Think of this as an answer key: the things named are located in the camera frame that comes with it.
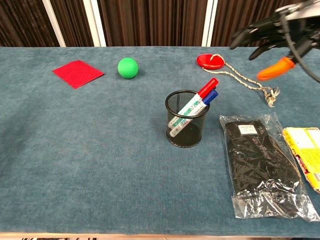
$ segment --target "brown curtain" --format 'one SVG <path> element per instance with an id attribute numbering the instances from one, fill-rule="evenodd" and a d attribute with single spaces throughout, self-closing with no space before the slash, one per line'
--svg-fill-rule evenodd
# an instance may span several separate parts
<path id="1" fill-rule="evenodd" d="M 293 3 L 297 3 L 297 0 L 219 0 L 211 46 L 229 46 L 233 33 L 250 23 L 269 17 L 276 9 Z M 260 42 L 254 42 L 250 46 L 259 44 Z"/>
<path id="2" fill-rule="evenodd" d="M 59 46 L 41 0 L 0 0 L 0 46 Z"/>
<path id="3" fill-rule="evenodd" d="M 66 46 L 94 46 L 83 0 L 50 2 Z"/>
<path id="4" fill-rule="evenodd" d="M 201 46 L 207 0 L 98 0 L 107 46 Z"/>

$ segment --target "yellow box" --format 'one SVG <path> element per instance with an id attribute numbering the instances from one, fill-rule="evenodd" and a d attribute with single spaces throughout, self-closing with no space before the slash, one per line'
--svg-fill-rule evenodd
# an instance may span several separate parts
<path id="1" fill-rule="evenodd" d="M 312 188 L 320 194 L 320 130 L 287 127 L 283 136 Z"/>

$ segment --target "cable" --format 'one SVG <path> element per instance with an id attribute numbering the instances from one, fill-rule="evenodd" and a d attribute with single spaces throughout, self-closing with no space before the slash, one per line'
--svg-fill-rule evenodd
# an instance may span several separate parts
<path id="1" fill-rule="evenodd" d="M 301 67 L 303 68 L 303 70 L 310 76 L 312 77 L 314 80 L 316 80 L 317 82 L 320 83 L 320 77 L 318 77 L 317 75 L 315 75 L 308 67 L 307 65 L 304 63 L 304 61 L 302 60 L 302 58 L 300 57 L 299 53 L 297 52 L 294 43 L 292 42 L 291 36 L 290 36 L 290 29 L 288 26 L 288 21 L 286 19 L 286 14 L 283 13 L 280 16 L 280 23 L 282 25 L 282 30 L 285 36 L 285 40 L 286 43 L 288 44 L 288 46 L 290 47 L 290 50 L 292 51 L 294 57 L 296 58 L 296 60 L 298 61 L 298 63 L 301 65 Z"/>

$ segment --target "marker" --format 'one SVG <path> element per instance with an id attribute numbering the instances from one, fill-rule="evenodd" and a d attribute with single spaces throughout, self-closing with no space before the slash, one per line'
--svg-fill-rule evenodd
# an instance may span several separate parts
<path id="1" fill-rule="evenodd" d="M 191 100 L 178 112 L 179 115 L 187 116 L 194 108 L 196 105 L 198 105 L 201 100 L 207 96 L 212 89 L 215 88 L 215 86 L 218 84 L 218 80 L 216 78 L 212 78 L 210 81 L 207 82 L 206 85 L 204 85 L 203 88 L 201 88 L 197 94 L 191 98 Z M 168 123 L 168 127 L 173 129 L 174 128 L 174 123 L 176 121 L 179 121 L 180 123 L 183 120 L 183 118 L 180 118 L 178 116 L 175 116 L 174 118 L 171 119 L 171 121 Z"/>
<path id="2" fill-rule="evenodd" d="M 199 102 L 197 106 L 187 115 L 187 116 L 196 116 L 216 97 L 218 96 L 218 92 L 216 90 L 212 90 L 205 98 Z M 178 133 L 181 132 L 182 129 L 185 128 L 193 119 L 192 118 L 184 118 L 176 127 L 174 127 L 170 131 L 170 136 L 175 137 Z"/>

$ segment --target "rope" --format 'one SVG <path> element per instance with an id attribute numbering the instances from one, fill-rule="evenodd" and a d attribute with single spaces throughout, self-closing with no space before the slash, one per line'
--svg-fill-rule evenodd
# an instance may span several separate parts
<path id="1" fill-rule="evenodd" d="M 234 79 L 236 79 L 240 84 L 244 85 L 245 87 L 247 87 L 248 89 L 251 90 L 261 90 L 263 91 L 264 97 L 265 97 L 265 101 L 268 104 L 269 107 L 274 107 L 273 104 L 276 101 L 276 96 L 279 95 L 280 90 L 278 87 L 276 88 L 271 88 L 269 86 L 262 86 L 261 83 L 254 81 L 250 78 L 247 78 L 243 75 L 241 75 L 237 70 L 235 70 L 231 65 L 229 65 L 228 63 L 226 63 L 225 59 L 220 55 L 220 54 L 213 54 L 212 57 L 210 58 L 210 61 L 215 57 L 218 56 L 220 58 L 222 58 L 224 65 L 226 65 L 228 68 L 230 68 L 235 74 L 237 74 L 240 78 L 242 78 L 243 80 L 255 84 L 258 87 L 254 87 L 254 86 L 250 86 L 248 84 L 246 84 L 244 81 L 242 81 L 241 79 L 239 79 L 236 75 L 234 75 L 231 72 L 228 71 L 211 71 L 211 70 L 207 70 L 204 67 L 202 68 L 204 71 L 211 73 L 211 74 L 225 74 L 225 75 L 229 75 L 231 77 L 233 77 Z"/>

